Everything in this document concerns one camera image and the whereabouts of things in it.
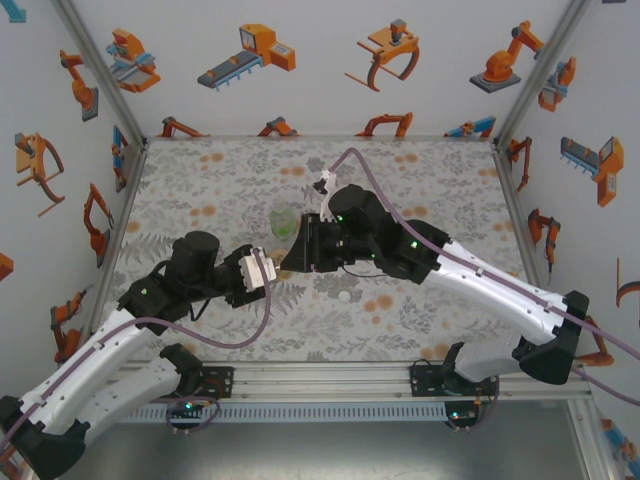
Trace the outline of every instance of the table surface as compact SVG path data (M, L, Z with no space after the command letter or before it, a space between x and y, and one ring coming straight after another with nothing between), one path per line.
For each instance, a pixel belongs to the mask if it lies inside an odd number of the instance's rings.
M127 219L104 306L103 319L130 284L171 255L174 240L191 230L220 239L218 259L245 243L281 259L294 238L272 233L275 197L299 213L318 211L309 185L348 147L365 156L394 206L405 218L427 221L504 271L524 278L522 261L492 156L483 142L199 139L157 141L149 154ZM338 170L340 186L369 183L355 158ZM351 271L374 275L358 262ZM502 336L509 329L455 293L407 281L281 272L263 336L240 350L220 350L166 332L135 360L152 360L180 342L205 361L389 361L443 358L457 341ZM350 300L338 300L342 291ZM223 342L256 330L264 300L231 309L214 299L202 318L183 325Z

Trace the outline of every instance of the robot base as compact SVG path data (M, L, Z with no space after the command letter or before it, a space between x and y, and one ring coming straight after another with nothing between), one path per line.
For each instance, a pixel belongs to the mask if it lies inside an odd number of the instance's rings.
M82 110L83 122L88 122L92 118L96 118L98 116L98 88L92 88L91 93L93 93L93 105L91 105L89 110Z
M509 77L509 79L505 80L504 82L487 82L484 79L484 72L479 73L478 75L474 75L469 79L469 81L476 87L484 90L487 93L497 92L498 90L502 90L503 88L510 87L511 85L519 83L520 80L521 78L513 73L511 74L511 77Z

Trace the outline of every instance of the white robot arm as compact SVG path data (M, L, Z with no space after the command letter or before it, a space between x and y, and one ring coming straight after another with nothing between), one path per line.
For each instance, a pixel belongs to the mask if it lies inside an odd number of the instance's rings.
M276 269L264 250L244 245L214 266L218 248L217 238L205 232L174 242L171 260L134 282L119 309L69 361L21 398L0 399L0 428L12 431L11 444L40 480L66 472L87 444L130 411L165 395L203 389L202 362L180 344L164 348L125 379L105 384L137 351L192 312L192 302L224 296L239 307L265 297Z
M376 194L357 185L331 190L332 177L335 173L325 171L314 184L325 201L320 214L302 216L283 270L330 272L356 260L373 261L391 277L418 284L426 279L471 298L513 327L517 333L506 338L453 345L437 379L448 383L449 391L455 392L456 384L518 371L550 384L566 382L580 327L565 321L562 313L583 319L587 297L529 285L477 258L434 226L406 222L435 246L431 249L397 222Z
M333 191L335 178L326 177L315 185L328 197L322 215L302 215L298 238L280 268L328 272L356 260L373 261L392 277L419 284L428 279L474 299L514 327L517 335L506 339L452 346L433 379L451 394L468 391L487 377L520 370L547 383L566 381L580 327L568 324L557 312L584 318L588 306L584 295L561 296L528 285L476 258L445 232L409 220L411 228L437 245L441 251L437 253L397 223L375 194L355 185ZM167 347L138 373L104 385L136 351L166 329L150 323L136 325L135 319L175 322L198 300L225 296L237 307L264 296L264 279L270 282L276 277L264 251L256 253L251 246L243 246L214 267L218 247L218 240L204 232L177 240L171 260L134 282L120 299L120 309L69 362L21 399L0 399L3 431L29 414L11 443L41 480L68 470L87 443L129 411L172 392L193 393L201 363L179 344ZM476 268L469 270L453 258L466 259ZM162 267L166 267L164 275L159 274ZM500 279L515 282L519 291L507 288ZM55 394L50 395L54 384Z

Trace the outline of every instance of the purple cable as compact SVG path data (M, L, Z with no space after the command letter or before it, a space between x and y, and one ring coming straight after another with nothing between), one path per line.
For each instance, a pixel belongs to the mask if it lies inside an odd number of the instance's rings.
M215 418L217 418L218 416L220 416L220 413L222 413L222 408L220 407L220 403L213 399L213 398L209 398L209 397L182 397L182 398L158 398L156 400L154 400L152 403L168 403L168 404L174 404L177 402L208 402L208 403L213 403L216 406L216 411L213 412L212 415L209 416L209 418L207 418L204 422L201 422L198 426L193 427L193 428L189 428L186 429L184 431L185 435L189 435L191 433L196 433L204 428L207 428L211 422L213 422L213 420ZM165 415L165 420L167 425L172 428L175 429L175 426L171 423L171 414L173 412L175 412L176 410L179 410L180 407L169 407L167 408L167 413Z
M128 322L125 322L122 325L114 328L110 332L103 335L100 338L100 342L104 344L104 342L109 341L115 335L131 327L132 325L153 323L156 325L162 325L163 327L166 327L166 328L177 330L180 333L184 333L185 335L188 335L192 338L195 338L196 340L200 340L201 342L206 343L207 345L211 345L217 348L233 350L233 349L243 348L243 347L246 347L247 345L250 345L251 343L255 342L258 339L258 337L262 334L262 332L264 332L265 328L267 328L267 322L269 321L269 315L271 314L271 289L269 288L269 277L267 276L267 271L265 270L264 265L262 264L262 260L260 259L259 252L260 251L257 248L255 248L252 253L253 253L253 256L256 258L258 268L260 269L260 275L262 276L262 282L264 283L264 294L265 294L264 295L265 296L264 317L262 318L262 323L258 327L258 330L256 330L256 333L254 333L247 340L240 343L217 342L215 340L211 340L210 338L203 337L202 335L192 332L191 330L181 325L175 325L171 322L168 322L166 320L161 320L159 318L142 317L142 318L136 318L134 320L129 320ZM80 357L75 359L73 364L67 370L65 370L64 373L60 374L60 376L53 383L51 383L51 385L49 385L49 387L42 393L42 400L46 400L47 398L49 398L53 394L55 389L58 388L58 386L62 382L64 382L67 378L69 378L69 376L74 371L76 371L77 368L95 351L96 351L95 348L89 348ZM24 422L26 422L29 419L31 415L33 415L33 413L40 406L41 405L39 403L34 403L33 405L31 405L31 407L27 409L25 413L22 414L22 416L16 421L16 423L13 424L13 426L7 431L5 436L2 437L2 439L0 440L0 451L4 450L5 446L9 444L9 441L11 440L11 438L13 438L13 436L18 431L18 429L24 424Z
M627 403L630 403L631 405L635 405L636 407L640 407L640 400L632 398L632 397L630 397L628 395L625 395L622 392L619 392L618 390L616 390L614 388L611 388L608 385L605 385L604 383L602 383L597 378L592 377L591 375L589 375L588 373L583 372L579 368L574 367L574 368L571 369L571 371L573 373L575 373L576 375L579 375L580 377L582 377L587 382L594 384L598 388L601 388L602 390L607 392L609 395L613 395L614 397L619 398L623 402L627 402Z
M378 181L376 180L375 176L373 175L373 172L369 168L369 165L367 164L367 161L364 159L362 154L357 149L355 149L353 147L348 148L340 156L340 158L338 158L336 163L334 163L329 168L329 171L330 172L334 172L342 164L342 162L344 162L344 160L349 156L349 154L355 155L356 158L360 161L360 165L362 165L362 168L363 168L364 172L367 174L367 177L369 178L369 182L371 182L371 185L373 186L373 189L376 191L376 194L378 195L378 198L380 199L380 202L382 202L382 204L385 206L387 211L393 216L393 218L400 225L402 225L404 227L404 229L407 230L411 234L411 236L413 238L418 240L425 247L427 247L430 250L436 252L438 255L443 255L445 258L448 258L449 260L451 260L453 262L456 262L457 264L462 265L463 267L468 268L472 272L476 272L478 270L478 266L475 265L473 262L469 262L469 261L467 261L465 259L458 258L457 256L455 256L455 255L453 255L453 254L451 254L449 252L444 251L443 249L438 247L436 244L434 244L433 242L430 242L428 239L426 239L425 237L420 235L414 228L412 228L411 225L409 225L404 220L404 218L402 218L402 215L400 215L398 213L398 211L393 207L393 205L391 204L391 202L389 201L387 196L382 191L382 188L380 188L380 184L378 183ZM499 277L498 275L496 275L496 274L494 274L492 272L488 272L486 270L484 271L483 275L486 276L487 278L493 280L494 282L497 282L497 283L499 283L499 284L501 284L501 285L503 285L503 286L505 286L507 288L510 288L511 290L519 293L520 295L523 295L523 296L527 297L528 299L534 301L538 305L541 305L541 306L546 308L547 302L545 300L543 300L540 297L538 297L537 295L529 292L528 290L525 290L524 288L520 287L519 285L516 285L516 284L510 282L509 280L504 279L502 277ZM605 332L603 330L600 330L598 327L594 327L593 325L588 324L587 322L585 322L584 320L579 319L575 315L571 315L568 312L563 312L558 307L551 307L549 310L552 311L553 313L555 313L556 315L559 315L559 316L569 320L570 322L573 322L576 325L579 325L580 327L584 328L585 330L588 330L588 331L590 331L592 333L595 333L596 335L601 336L602 338L610 341L614 345L617 345L618 347L620 347L622 350L627 352L629 355L631 355L635 359L640 360L640 351L636 350L635 348L633 348L628 343L626 343L626 342L624 342L622 340L619 340L618 338L614 337L613 335L611 335L611 334L609 334L609 333L607 333L607 332ZM615 391L615 390L611 389L610 387L607 387L607 388L609 389L609 390L607 390L609 393L611 393L611 391ZM640 404L639 400L631 399L630 397L627 397L626 395L624 395L624 394L622 394L620 392L617 392L617 391L616 391L616 395L615 396L617 398L620 398L621 400L624 400L624 401L628 401L627 399L633 400L632 402L629 402L629 403L632 403L633 405Z
M449 424L449 426L451 428L453 428L453 430L455 432L458 432L458 430L465 430L467 433L471 433L474 430L477 430L482 425L487 423L487 420L489 420L489 417L491 416L491 414L493 413L493 411L496 408L496 403L498 403L498 397L499 396L500 396L500 377L496 377L496 394L493 396L493 400L491 401L491 403L487 407L487 413L485 413L482 417L480 417L480 420L478 421L478 423L476 423L475 425L472 425L469 428L460 428L460 427L455 426L450 418L447 418L447 423Z

